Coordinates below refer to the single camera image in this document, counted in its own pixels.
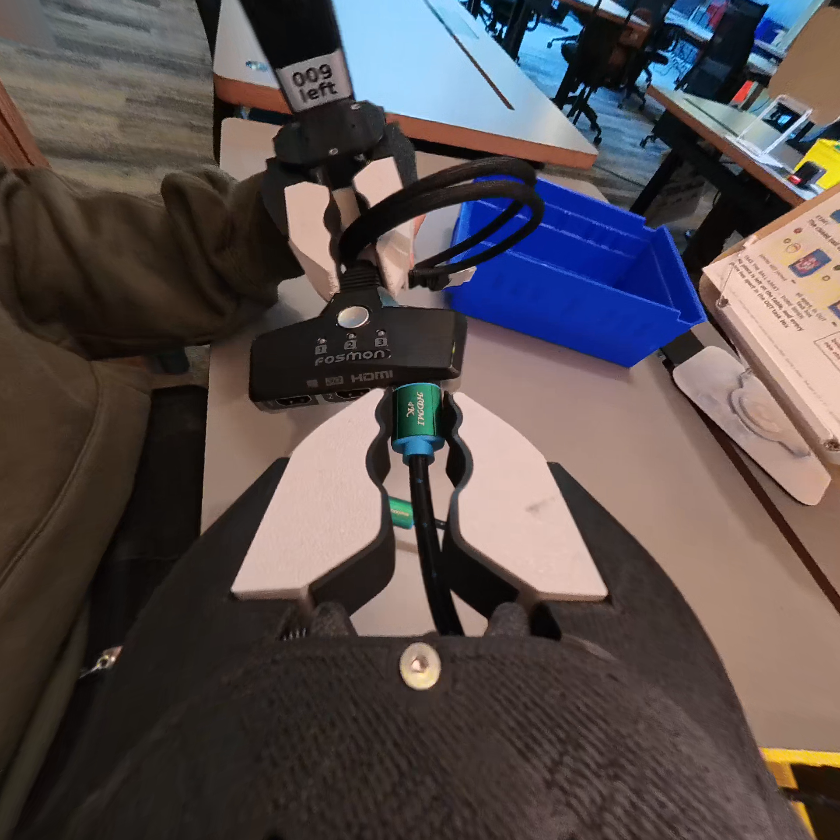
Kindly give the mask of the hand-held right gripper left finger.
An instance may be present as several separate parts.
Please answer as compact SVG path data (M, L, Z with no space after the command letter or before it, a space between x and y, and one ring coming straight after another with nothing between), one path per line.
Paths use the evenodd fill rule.
M392 468L392 389L349 403L295 448L231 593L304 608L358 611L396 565L385 479Z

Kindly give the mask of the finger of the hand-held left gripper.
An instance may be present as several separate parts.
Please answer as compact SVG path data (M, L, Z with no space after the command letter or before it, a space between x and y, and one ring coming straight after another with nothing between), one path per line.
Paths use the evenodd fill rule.
M338 207L326 185L298 182L284 189L288 242L312 288L325 302L340 291L340 268L333 231L326 221Z
M395 159L366 163L350 176L347 185L333 188L333 293L340 291L339 241L341 234L368 209L400 192L405 186ZM373 259L384 286L393 296L408 288L408 273L415 266L415 238L423 216L394 224L379 235L362 257Z

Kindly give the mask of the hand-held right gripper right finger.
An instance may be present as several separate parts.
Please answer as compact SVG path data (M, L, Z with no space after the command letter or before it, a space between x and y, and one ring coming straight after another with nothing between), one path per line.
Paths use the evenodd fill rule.
M446 395L444 418L450 590L485 618L507 602L533 613L605 601L606 583L542 452L465 393Z

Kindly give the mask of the black HDMI switch box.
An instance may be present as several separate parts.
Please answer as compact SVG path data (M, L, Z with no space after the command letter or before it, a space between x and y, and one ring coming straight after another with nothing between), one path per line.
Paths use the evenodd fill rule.
M316 317L257 336L248 396L267 412L349 403L376 389L452 382L468 323L446 308L385 305L369 287L341 292Z

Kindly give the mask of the yellow plastic bin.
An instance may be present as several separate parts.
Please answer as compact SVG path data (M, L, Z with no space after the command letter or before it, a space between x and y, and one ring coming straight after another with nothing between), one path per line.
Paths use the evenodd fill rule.
M814 839L839 838L839 752L761 748L780 792Z

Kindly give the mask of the person's left forearm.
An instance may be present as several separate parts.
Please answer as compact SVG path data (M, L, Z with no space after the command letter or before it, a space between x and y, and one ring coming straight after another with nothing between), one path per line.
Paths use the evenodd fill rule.
M261 181L205 168L134 196L3 164L2 310L90 360L220 340L303 275Z

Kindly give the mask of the grey desk with wood edge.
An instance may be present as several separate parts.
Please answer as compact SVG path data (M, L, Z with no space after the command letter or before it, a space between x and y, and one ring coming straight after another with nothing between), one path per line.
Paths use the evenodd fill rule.
M700 325L706 332L702 332L699 328L696 328L693 331L695 336L705 346L717 346L736 354L757 375L751 364L746 361L742 353L737 350L726 333L721 329L721 325L715 318L714 313L709 310L701 299L701 275L693 275L690 278L697 290L700 304L707 317L707 320ZM789 496L739 446L734 444L727 435L708 419L700 409L696 408L688 397L685 396L685 398L700 416L700 419L711 432L725 455L735 466L740 476L747 482L751 492L758 498L763 509L770 515L773 523L780 530L786 542L790 544L794 553L803 562L815 583L817 583L818 587L828 597L834 607L838 609L838 465L827 464L816 453L816 449L806 440L828 470L831 482L826 490L825 496L817 505L813 507L803 505Z

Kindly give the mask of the white table with wood edge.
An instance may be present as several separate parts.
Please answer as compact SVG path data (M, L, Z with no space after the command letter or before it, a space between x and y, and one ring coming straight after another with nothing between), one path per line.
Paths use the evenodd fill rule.
M355 96L417 141L592 167L594 145L457 2L338 1Z

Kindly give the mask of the blue plastic bin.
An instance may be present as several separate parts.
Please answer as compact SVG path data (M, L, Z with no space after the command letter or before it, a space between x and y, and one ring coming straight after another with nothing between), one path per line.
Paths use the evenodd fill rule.
M446 290L466 316L626 368L705 322L667 227L539 178L540 226Z

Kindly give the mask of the person's olive hoodie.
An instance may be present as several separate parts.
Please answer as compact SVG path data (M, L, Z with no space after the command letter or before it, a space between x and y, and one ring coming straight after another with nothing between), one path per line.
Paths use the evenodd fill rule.
M133 487L150 377L89 361L2 310L2 774Z

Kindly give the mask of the metal clasp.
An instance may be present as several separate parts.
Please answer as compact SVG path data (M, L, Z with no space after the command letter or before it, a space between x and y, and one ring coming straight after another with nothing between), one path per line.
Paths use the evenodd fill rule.
M80 671L78 676L79 681L110 671L119 661L122 650L123 646L108 647L102 650L91 666L84 667Z

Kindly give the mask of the black office chair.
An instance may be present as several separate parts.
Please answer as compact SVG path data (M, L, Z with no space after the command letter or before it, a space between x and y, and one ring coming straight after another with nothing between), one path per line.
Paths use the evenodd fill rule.
M728 104L746 79L755 31L768 8L754 1L728 2L710 40L700 47L694 64L675 88Z
M603 88L624 84L631 61L651 34L653 12L644 2L570 2L570 7L581 31L561 47L566 71L552 101L573 125L585 117L599 148L602 128L592 98Z

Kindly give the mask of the printed instruction sheet board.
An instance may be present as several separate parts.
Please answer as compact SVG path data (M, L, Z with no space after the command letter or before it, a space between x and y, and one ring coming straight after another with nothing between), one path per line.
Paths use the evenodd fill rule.
M827 464L839 454L839 198L808 201L702 270L700 297Z

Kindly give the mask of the clear acrylic sign holder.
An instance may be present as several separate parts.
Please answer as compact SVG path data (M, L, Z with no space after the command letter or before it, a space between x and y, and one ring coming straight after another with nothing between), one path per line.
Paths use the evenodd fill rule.
M756 161L769 161L777 150L810 122L813 107L790 95L771 99L731 142Z

